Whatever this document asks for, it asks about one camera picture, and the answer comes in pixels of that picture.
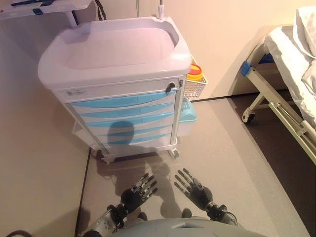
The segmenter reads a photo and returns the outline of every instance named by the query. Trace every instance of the label sticker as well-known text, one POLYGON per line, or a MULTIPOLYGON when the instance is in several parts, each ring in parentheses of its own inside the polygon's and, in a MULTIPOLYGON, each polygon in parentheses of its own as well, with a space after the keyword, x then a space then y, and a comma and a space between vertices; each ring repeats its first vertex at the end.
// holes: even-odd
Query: label sticker
POLYGON ((72 96, 72 95, 81 95, 81 94, 84 94, 86 92, 87 92, 86 90, 69 90, 69 91, 67 91, 67 94, 72 96))

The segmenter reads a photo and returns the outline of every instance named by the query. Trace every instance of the shelf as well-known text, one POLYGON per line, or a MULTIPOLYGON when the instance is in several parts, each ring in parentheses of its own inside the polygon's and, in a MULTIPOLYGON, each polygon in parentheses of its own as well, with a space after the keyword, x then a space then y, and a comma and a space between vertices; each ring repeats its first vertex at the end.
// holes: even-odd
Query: shelf
POLYGON ((73 10, 85 9, 92 0, 56 0, 50 6, 40 6, 42 2, 32 3, 28 5, 11 6, 7 4, 0 8, 0 19, 10 19, 22 16, 35 15, 33 9, 40 9, 43 14, 52 12, 70 12, 73 10))

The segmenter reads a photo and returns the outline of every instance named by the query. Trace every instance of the yellow container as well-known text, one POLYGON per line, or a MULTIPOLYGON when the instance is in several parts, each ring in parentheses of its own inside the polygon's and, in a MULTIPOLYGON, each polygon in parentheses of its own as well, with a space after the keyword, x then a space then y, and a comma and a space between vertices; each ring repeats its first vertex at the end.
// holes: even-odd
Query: yellow container
POLYGON ((187 80, 202 81, 202 78, 203 78, 203 71, 201 67, 192 63, 190 72, 187 75, 187 80))

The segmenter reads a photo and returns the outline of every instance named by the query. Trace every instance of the white pillow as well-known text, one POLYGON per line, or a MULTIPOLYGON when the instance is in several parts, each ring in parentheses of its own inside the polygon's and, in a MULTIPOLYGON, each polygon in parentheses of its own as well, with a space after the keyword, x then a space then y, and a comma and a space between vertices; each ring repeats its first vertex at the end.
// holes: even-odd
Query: white pillow
POLYGON ((304 54, 316 59, 316 6, 296 10, 293 38, 304 54))

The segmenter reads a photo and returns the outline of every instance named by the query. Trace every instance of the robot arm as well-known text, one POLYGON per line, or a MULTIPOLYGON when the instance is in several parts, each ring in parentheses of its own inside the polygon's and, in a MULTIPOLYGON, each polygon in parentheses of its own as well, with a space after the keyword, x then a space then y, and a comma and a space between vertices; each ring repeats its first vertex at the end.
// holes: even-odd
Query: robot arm
POLYGON ((181 178, 175 175, 182 187, 174 182, 174 185, 199 209, 205 210, 209 218, 213 221, 238 226, 234 214, 227 211, 225 205, 218 206, 213 202, 213 195, 210 189, 204 187, 187 169, 178 170, 181 178))
POLYGON ((110 205, 107 211, 96 220, 82 237, 105 237, 123 228, 124 218, 146 202, 158 188, 154 188, 157 181, 146 173, 131 189, 121 195, 120 204, 110 205))

